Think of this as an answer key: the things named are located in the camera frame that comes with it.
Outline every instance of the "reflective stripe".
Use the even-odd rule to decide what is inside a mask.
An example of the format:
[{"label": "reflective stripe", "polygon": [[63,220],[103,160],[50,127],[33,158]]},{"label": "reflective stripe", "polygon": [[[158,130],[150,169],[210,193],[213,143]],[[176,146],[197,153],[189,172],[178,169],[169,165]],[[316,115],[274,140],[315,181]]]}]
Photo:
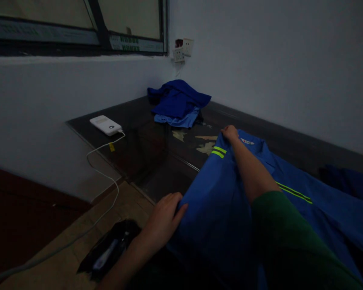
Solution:
[{"label": "reflective stripe", "polygon": [[211,154],[216,154],[219,155],[221,158],[225,157],[222,153],[218,152],[218,151],[211,151]]},{"label": "reflective stripe", "polygon": [[304,199],[306,202],[313,204],[312,200],[310,197],[307,197],[305,195],[303,195],[302,193],[299,193],[298,191],[295,191],[294,189],[291,189],[290,187],[283,185],[279,182],[276,181],[276,183],[278,184],[278,187],[281,188],[282,190],[296,196],[296,197],[300,197],[301,199]]},{"label": "reflective stripe", "polygon": [[304,195],[304,194],[302,194],[302,193],[300,193],[300,192],[298,192],[298,191],[295,191],[294,189],[292,189],[292,188],[290,188],[290,187],[288,187],[288,186],[286,186],[286,185],[283,185],[283,184],[281,184],[281,183],[279,183],[279,182],[277,182],[277,181],[276,181],[276,183],[277,183],[280,187],[284,187],[284,189],[287,189],[288,191],[292,191],[292,192],[293,192],[293,193],[295,193],[295,194],[299,194],[299,195],[301,195],[302,197],[304,197],[304,198],[306,198],[306,199],[311,200],[311,198],[310,198],[310,197],[308,197],[308,196],[306,196],[306,195]]},{"label": "reflective stripe", "polygon": [[293,192],[290,192],[289,190],[286,190],[285,188],[282,188],[280,187],[282,190],[285,190],[286,192],[289,192],[290,194],[296,196],[296,197],[300,197],[301,199],[304,199],[307,203],[310,203],[310,204],[313,204],[312,201],[308,200],[308,199],[305,199],[304,197],[300,196],[300,195],[297,195],[297,194],[294,194]]},{"label": "reflective stripe", "polygon": [[218,150],[218,151],[221,151],[221,152],[223,152],[223,153],[225,153],[225,154],[226,154],[226,152],[227,152],[225,149],[219,148],[218,146],[214,146],[214,149],[216,149],[216,150]]}]

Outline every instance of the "white charging cable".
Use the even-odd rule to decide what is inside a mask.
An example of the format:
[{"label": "white charging cable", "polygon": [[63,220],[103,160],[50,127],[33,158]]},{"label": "white charging cable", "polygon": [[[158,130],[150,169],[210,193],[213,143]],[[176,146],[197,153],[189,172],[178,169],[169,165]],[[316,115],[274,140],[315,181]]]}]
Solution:
[{"label": "white charging cable", "polygon": [[98,220],[96,220],[96,222],[87,230],[87,231],[85,231],[85,232],[83,232],[82,234],[80,234],[80,235],[78,235],[74,240],[72,240],[70,243],[68,243],[68,244],[66,244],[66,245],[64,245],[64,246],[62,246],[62,247],[60,247],[60,248],[58,248],[58,249],[56,249],[55,251],[53,251],[53,252],[51,252],[51,253],[49,253],[49,254],[47,254],[46,256],[44,256],[44,257],[42,257],[42,258],[40,258],[40,259],[38,259],[38,260],[35,260],[35,261],[32,261],[32,262],[30,262],[30,263],[27,263],[27,264],[24,264],[24,265],[21,265],[21,266],[18,266],[18,267],[14,267],[14,268],[12,268],[12,269],[9,269],[9,270],[7,270],[7,271],[4,271],[4,272],[1,272],[0,273],[0,280],[2,280],[2,279],[4,279],[4,278],[6,278],[6,277],[8,277],[8,276],[11,276],[11,275],[13,275],[13,274],[16,274],[16,273],[19,273],[19,272],[22,272],[22,271],[25,271],[25,270],[28,270],[28,269],[31,269],[31,268],[33,268],[33,267],[35,267],[36,265],[39,265],[40,263],[42,263],[42,262],[44,262],[45,260],[47,260],[47,259],[49,259],[49,258],[51,258],[52,256],[54,256],[55,254],[57,254],[57,253],[59,253],[60,251],[62,251],[62,250],[64,250],[64,249],[66,249],[66,248],[68,248],[68,247],[70,247],[72,244],[74,244],[77,240],[79,240],[80,238],[82,238],[83,236],[85,236],[88,232],[90,232],[95,226],[96,226],[96,224],[114,207],[114,204],[116,203],[116,200],[117,200],[117,197],[118,197],[118,194],[120,193],[120,189],[118,188],[118,184],[117,184],[117,182],[113,179],[113,178],[111,178],[111,177],[109,177],[109,176],[107,176],[107,175],[105,175],[105,174],[103,174],[101,171],[99,171],[99,170],[97,170],[97,169],[95,169],[94,168],[94,166],[90,163],[90,160],[89,160],[89,155],[91,154],[91,153],[93,153],[93,152],[96,152],[97,150],[99,150],[99,149],[101,149],[101,148],[103,148],[103,147],[105,147],[105,146],[108,146],[109,144],[113,144],[113,143],[116,143],[117,141],[120,141],[122,138],[124,138],[125,137],[125,133],[122,131],[122,130],[120,130],[119,131],[120,133],[122,133],[123,134],[123,136],[121,137],[121,138],[118,138],[116,141],[113,141],[113,142],[110,142],[110,143],[107,143],[107,144],[104,144],[104,145],[102,145],[102,146],[100,146],[100,147],[98,147],[97,149],[94,149],[94,150],[92,150],[92,151],[90,151],[89,153],[87,153],[87,155],[86,155],[86,159],[88,160],[88,163],[90,164],[90,166],[96,171],[96,172],[98,172],[98,173],[100,173],[100,174],[102,174],[103,176],[105,176],[105,177],[107,177],[107,178],[109,178],[109,179],[111,179],[111,180],[113,180],[113,182],[114,182],[114,184],[116,185],[116,187],[117,187],[117,195],[116,195],[116,197],[114,198],[114,201],[113,201],[113,204],[111,205],[111,207],[106,211],[106,212],[104,212],[99,218],[98,218]]}]

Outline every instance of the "table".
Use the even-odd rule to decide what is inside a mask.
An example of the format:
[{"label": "table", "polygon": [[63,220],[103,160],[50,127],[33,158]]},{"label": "table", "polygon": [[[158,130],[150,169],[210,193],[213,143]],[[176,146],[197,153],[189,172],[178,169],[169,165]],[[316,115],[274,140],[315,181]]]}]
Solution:
[{"label": "table", "polygon": [[191,129],[155,123],[150,112],[154,107],[145,96],[67,121],[92,148],[121,135],[106,136],[90,123],[91,118],[105,115],[119,123],[126,137],[114,144],[114,152],[106,146],[98,153],[154,202],[168,193],[188,190],[220,129],[228,124],[265,139],[273,153],[316,178],[325,164],[363,172],[362,155],[215,102],[201,110]]}]

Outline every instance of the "hand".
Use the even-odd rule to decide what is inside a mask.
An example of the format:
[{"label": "hand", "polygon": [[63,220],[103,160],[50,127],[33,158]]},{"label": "hand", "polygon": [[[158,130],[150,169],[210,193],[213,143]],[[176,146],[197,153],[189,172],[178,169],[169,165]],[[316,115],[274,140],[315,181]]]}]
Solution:
[{"label": "hand", "polygon": [[234,140],[238,140],[239,135],[237,129],[233,125],[226,126],[224,129],[221,130],[224,137],[226,137],[230,143]]},{"label": "hand", "polygon": [[183,198],[180,192],[164,196],[154,207],[148,222],[136,239],[154,255],[170,240],[187,211],[184,204],[175,215],[176,207]]}]

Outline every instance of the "dark blue clothing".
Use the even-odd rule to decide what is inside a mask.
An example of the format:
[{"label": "dark blue clothing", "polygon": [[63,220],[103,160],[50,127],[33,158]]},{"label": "dark blue clothing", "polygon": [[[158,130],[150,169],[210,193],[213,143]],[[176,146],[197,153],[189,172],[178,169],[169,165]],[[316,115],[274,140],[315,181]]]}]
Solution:
[{"label": "dark blue clothing", "polygon": [[[264,140],[241,130],[238,133],[321,240],[361,279],[344,239],[363,251],[363,201],[342,194],[272,154]],[[179,206],[188,203],[188,210],[168,248],[189,269],[208,265],[229,288],[255,289],[257,285],[266,289],[252,245],[250,206],[233,149],[222,134],[215,145],[221,150],[214,147],[180,202]]]},{"label": "dark blue clothing", "polygon": [[363,200],[363,173],[326,165],[325,169],[320,171],[320,175],[321,180],[328,185]]},{"label": "dark blue clothing", "polygon": [[207,106],[211,100],[211,96],[198,93],[183,80],[169,81],[160,89],[148,88],[148,96],[160,100],[153,113],[179,119],[195,107],[201,109]]},{"label": "dark blue clothing", "polygon": [[156,114],[154,116],[154,121],[158,123],[168,123],[173,127],[179,128],[192,128],[197,116],[199,114],[199,108],[195,107],[190,113],[184,116],[184,118],[172,118],[164,115]]}]

